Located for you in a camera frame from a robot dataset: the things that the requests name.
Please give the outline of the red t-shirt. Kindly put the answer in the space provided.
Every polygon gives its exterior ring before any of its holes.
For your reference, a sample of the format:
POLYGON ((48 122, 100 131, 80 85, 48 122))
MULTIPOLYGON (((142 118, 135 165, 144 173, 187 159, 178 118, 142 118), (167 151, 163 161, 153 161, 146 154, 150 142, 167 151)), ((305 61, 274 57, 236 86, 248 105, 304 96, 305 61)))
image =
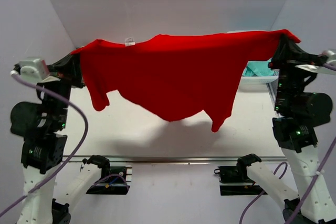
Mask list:
POLYGON ((116 90, 168 122, 203 111, 217 132, 231 116, 247 62, 272 58, 281 36, 299 42, 286 29, 157 35, 132 46, 97 39, 74 54, 95 110, 104 110, 107 94, 116 90))

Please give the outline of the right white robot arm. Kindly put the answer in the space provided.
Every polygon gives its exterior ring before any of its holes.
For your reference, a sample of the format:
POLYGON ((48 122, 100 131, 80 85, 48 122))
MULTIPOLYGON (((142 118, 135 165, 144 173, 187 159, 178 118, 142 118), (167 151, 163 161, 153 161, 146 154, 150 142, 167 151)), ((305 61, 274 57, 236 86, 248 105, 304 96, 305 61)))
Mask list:
POLYGON ((237 161, 237 175, 256 182, 282 209, 286 223, 335 223, 335 203, 328 191, 318 159, 314 128, 330 122, 331 98, 324 93, 306 93, 305 87, 318 74, 335 74, 335 51, 312 55, 288 36, 281 36, 270 63, 279 70, 273 133, 291 168, 297 190, 276 177, 261 159, 250 154, 237 161))

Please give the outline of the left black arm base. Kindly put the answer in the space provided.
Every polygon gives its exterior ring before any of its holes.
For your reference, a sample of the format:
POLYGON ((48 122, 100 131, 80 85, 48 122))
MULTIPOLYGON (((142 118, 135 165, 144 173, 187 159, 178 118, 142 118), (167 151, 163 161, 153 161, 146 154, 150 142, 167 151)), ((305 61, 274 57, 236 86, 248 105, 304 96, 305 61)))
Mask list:
POLYGON ((102 172, 99 183, 91 186, 88 195, 126 195, 132 181, 131 166, 111 166, 109 170, 102 172))

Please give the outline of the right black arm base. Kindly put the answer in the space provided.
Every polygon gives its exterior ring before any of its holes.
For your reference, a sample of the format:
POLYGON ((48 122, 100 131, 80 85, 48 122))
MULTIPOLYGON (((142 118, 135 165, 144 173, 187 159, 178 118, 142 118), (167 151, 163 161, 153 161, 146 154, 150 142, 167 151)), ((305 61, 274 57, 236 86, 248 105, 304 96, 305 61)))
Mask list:
POLYGON ((257 196, 262 188, 251 179, 243 179, 235 166, 219 166, 214 169, 219 178, 221 196, 257 196))

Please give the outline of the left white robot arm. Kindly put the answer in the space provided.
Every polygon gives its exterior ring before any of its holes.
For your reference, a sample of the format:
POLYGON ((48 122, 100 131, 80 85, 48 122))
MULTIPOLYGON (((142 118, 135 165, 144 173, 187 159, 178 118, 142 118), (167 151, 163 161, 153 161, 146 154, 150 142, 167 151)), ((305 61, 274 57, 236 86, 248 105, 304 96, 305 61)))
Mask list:
POLYGON ((11 110, 12 134, 24 140, 21 163, 24 172, 24 194, 19 202, 23 209, 19 223, 70 223, 71 212, 79 199, 94 185, 110 178, 107 158, 93 155, 83 160, 79 175, 58 198, 53 197, 55 180, 68 163, 64 158, 66 126, 72 88, 83 88, 80 57, 68 54, 48 65, 41 58, 20 61, 11 76, 35 89, 39 103, 20 102, 11 110))

